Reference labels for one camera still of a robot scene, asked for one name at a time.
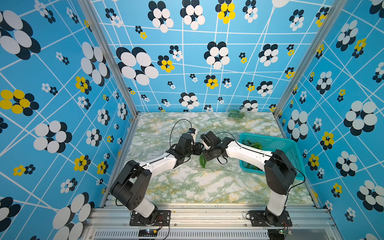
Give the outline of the green pepper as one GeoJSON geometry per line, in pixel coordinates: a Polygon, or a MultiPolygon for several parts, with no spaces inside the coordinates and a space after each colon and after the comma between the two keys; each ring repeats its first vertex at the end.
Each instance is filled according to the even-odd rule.
{"type": "Polygon", "coordinates": [[[243,141],[243,144],[247,145],[249,147],[252,147],[254,149],[258,149],[258,150],[262,150],[263,149],[263,146],[260,143],[256,143],[256,142],[254,143],[254,142],[246,140],[246,141],[243,141]]]}
{"type": "Polygon", "coordinates": [[[203,154],[200,155],[199,157],[199,161],[200,161],[200,165],[202,168],[206,168],[206,164],[207,164],[207,161],[206,161],[206,158],[204,157],[203,154]]]}

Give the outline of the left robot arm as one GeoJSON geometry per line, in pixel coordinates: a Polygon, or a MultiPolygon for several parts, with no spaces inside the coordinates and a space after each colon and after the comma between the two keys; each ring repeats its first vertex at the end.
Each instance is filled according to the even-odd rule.
{"type": "Polygon", "coordinates": [[[110,194],[116,202],[137,213],[141,223],[152,225],[158,219],[158,207],[146,198],[151,179],[186,163],[192,155],[201,155],[203,149],[194,134],[184,133],[160,157],[141,163],[128,161],[112,184],[110,194]]]}

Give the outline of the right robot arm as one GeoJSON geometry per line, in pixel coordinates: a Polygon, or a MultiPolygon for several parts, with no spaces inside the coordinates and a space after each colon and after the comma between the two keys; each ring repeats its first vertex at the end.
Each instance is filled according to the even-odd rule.
{"type": "Polygon", "coordinates": [[[263,151],[240,144],[233,138],[220,139],[209,131],[201,135],[205,149],[206,161],[212,159],[234,158],[256,166],[265,172],[266,182],[270,188],[270,198],[265,209],[264,220],[267,225],[277,226],[284,219],[290,190],[297,185],[294,181],[299,169],[295,168],[286,154],[281,150],[263,151]]]}

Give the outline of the left circuit board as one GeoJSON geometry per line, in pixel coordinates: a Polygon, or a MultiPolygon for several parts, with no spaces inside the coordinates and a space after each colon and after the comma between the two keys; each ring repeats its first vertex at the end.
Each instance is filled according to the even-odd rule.
{"type": "Polygon", "coordinates": [[[140,229],[138,237],[139,238],[156,238],[159,234],[158,229],[140,229]]]}

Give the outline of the circuit board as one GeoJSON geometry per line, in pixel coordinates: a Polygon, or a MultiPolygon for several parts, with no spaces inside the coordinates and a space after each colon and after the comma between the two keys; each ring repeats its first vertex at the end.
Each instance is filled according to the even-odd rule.
{"type": "Polygon", "coordinates": [[[158,229],[140,229],[138,237],[139,238],[156,238],[159,234],[158,229]]]}
{"type": "Polygon", "coordinates": [[[292,230],[268,230],[270,240],[285,240],[292,235],[292,230]]]}

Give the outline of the right circuit board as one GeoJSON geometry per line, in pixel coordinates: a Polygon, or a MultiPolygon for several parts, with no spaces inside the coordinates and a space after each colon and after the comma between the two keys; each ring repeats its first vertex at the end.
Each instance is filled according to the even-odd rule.
{"type": "Polygon", "coordinates": [[[292,235],[292,230],[268,230],[270,240],[285,240],[292,235]]]}

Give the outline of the aluminium front rail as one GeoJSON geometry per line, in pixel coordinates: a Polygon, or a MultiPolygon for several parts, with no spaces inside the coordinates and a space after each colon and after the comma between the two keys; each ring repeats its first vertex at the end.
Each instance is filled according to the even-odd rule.
{"type": "Polygon", "coordinates": [[[292,227],[253,227],[246,219],[251,210],[261,211],[257,204],[163,204],[170,210],[168,226],[154,238],[139,238],[140,229],[155,227],[130,226],[131,214],[122,207],[107,206],[92,212],[83,240],[269,240],[268,230],[292,230],[285,240],[341,240],[331,214],[313,205],[290,205],[287,210],[292,227]]]}

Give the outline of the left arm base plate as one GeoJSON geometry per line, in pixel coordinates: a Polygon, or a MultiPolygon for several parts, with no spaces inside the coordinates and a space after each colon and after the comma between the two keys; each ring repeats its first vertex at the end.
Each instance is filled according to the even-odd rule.
{"type": "Polygon", "coordinates": [[[171,211],[155,210],[149,217],[145,218],[136,211],[132,211],[130,226],[168,226],[170,224],[171,211]]]}

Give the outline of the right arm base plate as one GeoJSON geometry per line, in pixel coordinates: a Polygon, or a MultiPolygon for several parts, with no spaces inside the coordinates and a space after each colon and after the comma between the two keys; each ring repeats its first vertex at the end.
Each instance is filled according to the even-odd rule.
{"type": "Polygon", "coordinates": [[[289,213],[284,210],[280,216],[275,216],[268,211],[249,211],[246,213],[246,219],[253,227],[292,227],[292,221],[289,213]]]}

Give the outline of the left frame post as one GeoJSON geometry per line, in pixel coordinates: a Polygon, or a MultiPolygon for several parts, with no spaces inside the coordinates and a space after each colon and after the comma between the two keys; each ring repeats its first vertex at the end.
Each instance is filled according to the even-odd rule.
{"type": "Polygon", "coordinates": [[[123,76],[118,68],[118,64],[116,63],[114,59],[114,55],[112,53],[112,50],[110,49],[107,39],[103,33],[102,25],[98,22],[96,12],[93,10],[93,6],[91,1],[86,0],[79,0],[79,4],[87,18],[87,20],[90,22],[91,27],[93,27],[93,33],[95,35],[95,38],[103,52],[103,55],[106,58],[106,61],[109,65],[109,68],[112,72],[112,74],[115,77],[115,80],[117,82],[117,85],[125,98],[127,105],[133,115],[133,118],[135,119],[138,116],[138,111],[136,109],[136,106],[130,96],[130,93],[128,92],[128,87],[123,79],[123,76]]]}

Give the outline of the frame post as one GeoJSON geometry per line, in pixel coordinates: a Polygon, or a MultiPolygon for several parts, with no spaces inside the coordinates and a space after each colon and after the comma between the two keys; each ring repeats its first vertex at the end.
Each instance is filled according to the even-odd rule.
{"type": "Polygon", "coordinates": [[[107,39],[103,33],[102,25],[98,22],[96,12],[93,10],[93,6],[91,1],[86,0],[79,0],[79,4],[87,18],[87,20],[90,22],[91,27],[93,27],[93,33],[95,35],[95,38],[103,52],[103,55],[106,58],[106,61],[109,65],[109,68],[112,72],[112,74],[115,77],[115,80],[117,82],[117,85],[125,98],[127,105],[133,115],[133,118],[135,119],[138,116],[138,111],[136,109],[136,106],[130,96],[130,93],[128,92],[128,87],[123,79],[123,76],[118,68],[118,64],[116,63],[114,59],[114,55],[112,53],[112,50],[110,49],[107,39]]]}
{"type": "Polygon", "coordinates": [[[333,5],[331,6],[330,13],[328,14],[327,19],[318,30],[316,36],[314,37],[312,43],[310,44],[310,47],[308,48],[307,52],[305,53],[303,59],[301,60],[298,66],[298,70],[296,71],[295,76],[287,85],[282,97],[280,98],[279,103],[277,104],[277,108],[274,111],[274,117],[276,120],[278,119],[278,115],[282,111],[283,107],[289,100],[289,97],[294,87],[299,83],[301,77],[303,76],[309,64],[311,63],[312,59],[314,58],[314,55],[317,49],[327,37],[328,33],[330,32],[331,28],[333,27],[335,21],[339,17],[346,3],[347,3],[347,0],[337,0],[337,1],[334,1],[333,5]]]}

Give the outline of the right frame post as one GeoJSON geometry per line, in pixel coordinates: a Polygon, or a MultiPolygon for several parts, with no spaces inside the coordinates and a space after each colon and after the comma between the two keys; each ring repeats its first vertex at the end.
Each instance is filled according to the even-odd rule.
{"type": "Polygon", "coordinates": [[[330,13],[328,14],[327,19],[318,30],[316,36],[314,37],[312,43],[310,44],[310,47],[308,48],[307,52],[305,53],[303,59],[301,60],[298,66],[298,70],[296,71],[295,76],[287,85],[282,97],[280,98],[279,103],[277,104],[277,108],[274,111],[274,117],[276,120],[278,119],[278,115],[282,111],[283,107],[289,100],[289,97],[294,87],[299,83],[301,77],[303,76],[309,64],[311,63],[312,59],[314,58],[314,55],[317,49],[327,37],[328,33],[330,32],[331,28],[333,27],[335,21],[339,17],[346,3],[347,3],[347,0],[337,0],[337,1],[334,1],[333,5],[331,6],[330,13]]]}

